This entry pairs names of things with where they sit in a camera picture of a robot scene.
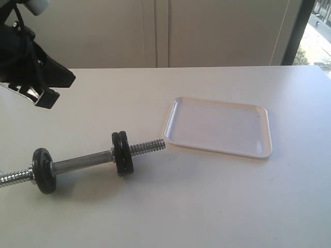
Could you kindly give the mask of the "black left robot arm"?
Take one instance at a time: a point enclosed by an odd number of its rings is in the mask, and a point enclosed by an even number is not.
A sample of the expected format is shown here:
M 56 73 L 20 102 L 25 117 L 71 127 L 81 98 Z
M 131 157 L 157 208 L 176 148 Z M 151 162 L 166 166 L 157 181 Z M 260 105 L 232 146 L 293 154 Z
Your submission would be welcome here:
M 51 109 L 60 97 L 55 88 L 69 88 L 76 76 L 35 41 L 18 5 L 38 16 L 49 1 L 1 1 L 1 83 L 36 107 Z

